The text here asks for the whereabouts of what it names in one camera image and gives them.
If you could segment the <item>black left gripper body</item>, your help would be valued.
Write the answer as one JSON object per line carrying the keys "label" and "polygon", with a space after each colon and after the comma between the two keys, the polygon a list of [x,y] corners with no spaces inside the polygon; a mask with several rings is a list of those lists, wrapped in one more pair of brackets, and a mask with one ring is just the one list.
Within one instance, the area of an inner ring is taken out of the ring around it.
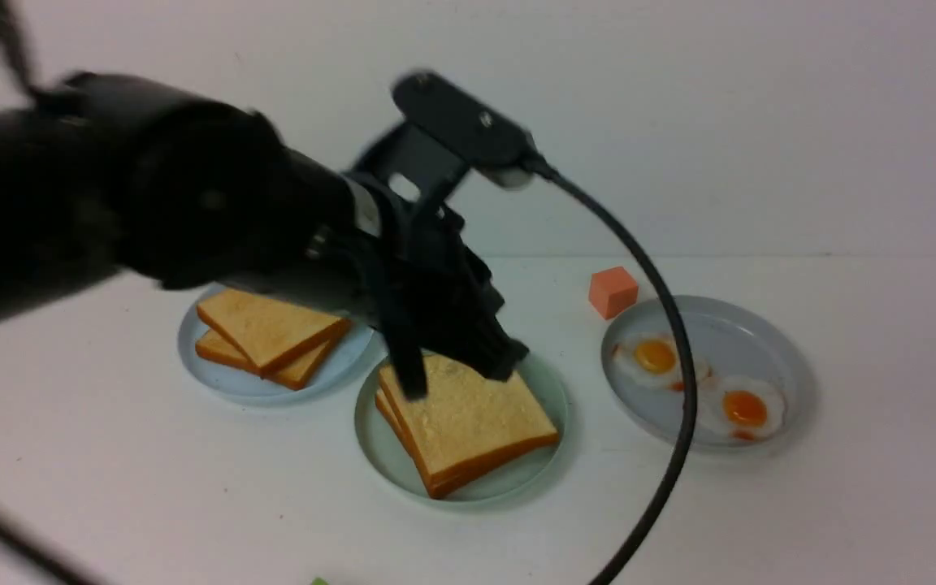
{"label": "black left gripper body", "polygon": [[436,330],[456,315],[497,319],[504,298],[489,266],[465,245],[463,219],[445,204],[416,214],[415,201],[369,175],[305,182],[305,303],[378,331],[371,299],[371,250],[401,290],[421,351],[436,352]]}

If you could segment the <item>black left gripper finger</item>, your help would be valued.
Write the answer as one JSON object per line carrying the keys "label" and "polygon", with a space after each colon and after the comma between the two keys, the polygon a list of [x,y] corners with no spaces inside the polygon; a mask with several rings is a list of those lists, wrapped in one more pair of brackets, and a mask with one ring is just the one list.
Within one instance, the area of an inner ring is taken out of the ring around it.
{"label": "black left gripper finger", "polygon": [[487,380],[512,377],[530,349],[510,337],[493,315],[456,315],[435,330],[435,351]]}
{"label": "black left gripper finger", "polygon": [[375,249],[370,252],[370,295],[375,304],[376,329],[386,342],[402,396],[409,402],[422,400],[427,396],[427,375],[413,319],[397,282]]}

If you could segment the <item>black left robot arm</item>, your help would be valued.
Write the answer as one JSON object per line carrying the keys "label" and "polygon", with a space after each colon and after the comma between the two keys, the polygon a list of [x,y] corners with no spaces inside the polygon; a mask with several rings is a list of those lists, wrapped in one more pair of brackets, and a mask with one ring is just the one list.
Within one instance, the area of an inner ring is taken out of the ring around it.
{"label": "black left robot arm", "polygon": [[437,71],[394,84],[401,122],[346,171],[287,148],[259,112],[163,83],[80,73],[62,88],[62,114],[0,111],[0,321],[127,270],[364,323],[412,399],[426,351],[499,381],[527,355],[446,201],[531,139]]}

